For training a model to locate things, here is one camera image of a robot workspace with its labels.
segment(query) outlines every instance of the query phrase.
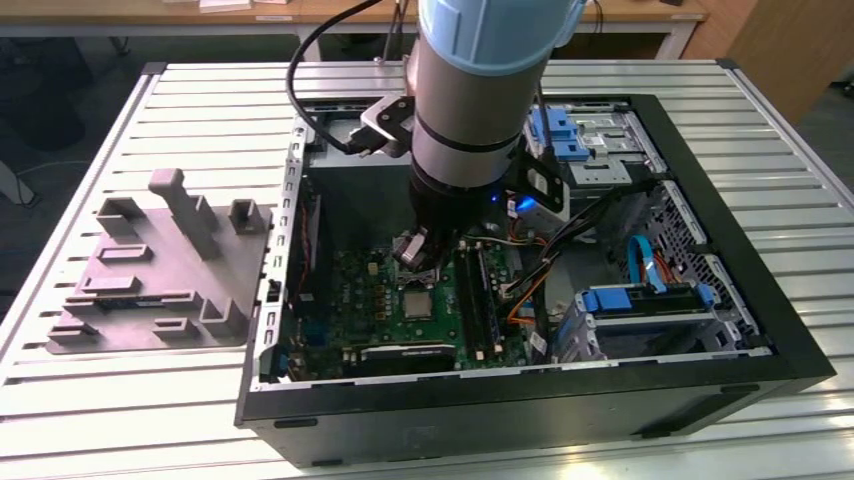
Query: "green circuit board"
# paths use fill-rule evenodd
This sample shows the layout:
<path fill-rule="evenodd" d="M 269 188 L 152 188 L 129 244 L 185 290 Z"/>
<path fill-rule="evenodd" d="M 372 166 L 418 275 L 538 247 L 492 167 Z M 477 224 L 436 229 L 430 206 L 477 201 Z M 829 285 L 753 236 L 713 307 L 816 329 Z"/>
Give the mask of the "green circuit board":
<path fill-rule="evenodd" d="M 494 285 L 508 281 L 501 247 L 489 246 L 482 258 Z M 305 361 L 313 379 L 345 377 L 346 356 L 382 345 L 452 345 L 454 370 L 525 365 L 521 335 L 501 336 L 500 353 L 486 352 L 477 358 L 468 351 L 453 262 L 426 285 L 418 281 L 401 285 L 394 260 L 381 249 L 336 252 L 332 272 L 329 316 L 304 325 Z"/>

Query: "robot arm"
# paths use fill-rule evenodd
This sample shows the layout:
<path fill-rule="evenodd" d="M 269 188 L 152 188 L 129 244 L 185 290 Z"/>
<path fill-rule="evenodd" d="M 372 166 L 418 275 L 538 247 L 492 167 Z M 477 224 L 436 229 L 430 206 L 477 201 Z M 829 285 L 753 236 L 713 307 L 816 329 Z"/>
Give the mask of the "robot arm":
<path fill-rule="evenodd" d="M 584 0 L 422 0 L 413 72 L 409 197 L 416 228 L 394 257 L 440 265 L 500 198 L 550 50 Z"/>

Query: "metal bracket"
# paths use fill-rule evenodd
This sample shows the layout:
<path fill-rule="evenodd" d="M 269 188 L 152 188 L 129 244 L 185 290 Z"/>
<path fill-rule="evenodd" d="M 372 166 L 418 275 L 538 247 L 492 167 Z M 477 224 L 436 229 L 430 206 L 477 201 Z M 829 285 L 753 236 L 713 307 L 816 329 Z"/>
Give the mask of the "metal bracket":
<path fill-rule="evenodd" d="M 406 151 L 412 148 L 412 131 L 406 129 L 406 121 L 410 126 L 413 115 L 414 97 L 400 97 L 380 110 L 376 118 L 378 127 L 394 137 Z"/>

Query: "open computer tower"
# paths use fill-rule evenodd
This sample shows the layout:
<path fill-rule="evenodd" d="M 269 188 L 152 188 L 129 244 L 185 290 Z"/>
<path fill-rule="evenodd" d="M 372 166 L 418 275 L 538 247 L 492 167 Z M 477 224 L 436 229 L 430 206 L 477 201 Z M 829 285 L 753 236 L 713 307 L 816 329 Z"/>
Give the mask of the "open computer tower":
<path fill-rule="evenodd" d="M 655 97 L 546 101 L 568 212 L 496 199 L 448 266 L 418 275 L 389 256 L 412 224 L 408 157 L 344 157 L 294 127 L 236 425 L 296 466 L 684 435 L 833 375 Z M 341 135 L 370 103 L 312 111 Z M 534 320 L 510 322 L 530 252 L 488 238 L 516 223 L 536 235 L 649 179 L 567 247 L 522 306 Z M 661 278 L 637 279 L 639 239 Z"/>

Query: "metal table frame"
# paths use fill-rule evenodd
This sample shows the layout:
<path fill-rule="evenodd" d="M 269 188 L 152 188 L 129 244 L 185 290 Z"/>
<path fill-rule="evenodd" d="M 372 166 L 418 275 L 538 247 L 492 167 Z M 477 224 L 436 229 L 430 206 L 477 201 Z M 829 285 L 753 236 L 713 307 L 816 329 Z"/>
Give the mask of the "metal table frame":
<path fill-rule="evenodd" d="M 743 74 L 713 62 L 553 62 L 544 90 L 659 96 L 836 369 L 807 392 L 688 437 L 298 472 L 232 426 L 241 348 L 51 356 L 45 334 L 105 196 L 152 203 L 148 172 L 174 166 L 212 205 L 234 196 L 274 203 L 293 121 L 284 69 L 169 65 L 141 76 L 0 326 L 0 478 L 849 477 L 854 196 Z M 400 74 L 396 64 L 305 64 L 296 87 L 312 97 L 378 96 L 401 90 Z"/>

